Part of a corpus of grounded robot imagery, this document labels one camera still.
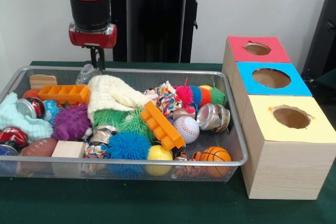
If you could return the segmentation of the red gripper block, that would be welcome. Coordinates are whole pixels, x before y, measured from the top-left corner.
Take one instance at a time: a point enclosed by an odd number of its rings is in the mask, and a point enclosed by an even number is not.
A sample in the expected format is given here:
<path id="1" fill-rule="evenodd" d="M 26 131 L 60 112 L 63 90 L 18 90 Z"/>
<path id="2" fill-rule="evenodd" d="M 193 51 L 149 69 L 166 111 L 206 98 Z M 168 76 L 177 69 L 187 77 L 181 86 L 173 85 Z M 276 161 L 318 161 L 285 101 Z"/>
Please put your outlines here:
<path id="1" fill-rule="evenodd" d="M 96 46 L 90 48 L 91 64 L 94 68 L 99 67 L 100 71 L 105 70 L 104 49 L 113 48 L 117 42 L 117 26 L 110 24 L 101 31 L 86 32 L 79 30 L 74 22 L 69 25 L 69 38 L 73 45 L 80 47 Z"/>

